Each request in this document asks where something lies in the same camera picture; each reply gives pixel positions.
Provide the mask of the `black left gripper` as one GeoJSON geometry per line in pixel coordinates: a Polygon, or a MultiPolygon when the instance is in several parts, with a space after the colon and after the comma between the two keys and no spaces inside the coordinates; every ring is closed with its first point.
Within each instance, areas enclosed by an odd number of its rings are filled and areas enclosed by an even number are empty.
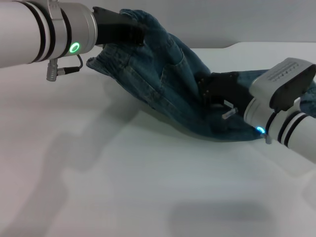
{"type": "Polygon", "coordinates": [[[143,45],[144,26],[130,16],[96,6],[93,7],[93,16],[98,31],[96,45],[108,43],[143,45]]]}

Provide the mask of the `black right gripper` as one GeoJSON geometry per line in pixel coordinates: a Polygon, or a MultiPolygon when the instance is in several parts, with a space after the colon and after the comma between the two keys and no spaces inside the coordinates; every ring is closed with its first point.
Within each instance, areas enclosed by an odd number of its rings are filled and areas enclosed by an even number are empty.
{"type": "Polygon", "coordinates": [[[222,105],[244,112],[253,96],[247,87],[238,83],[239,73],[196,73],[200,96],[205,105],[222,105]]]}

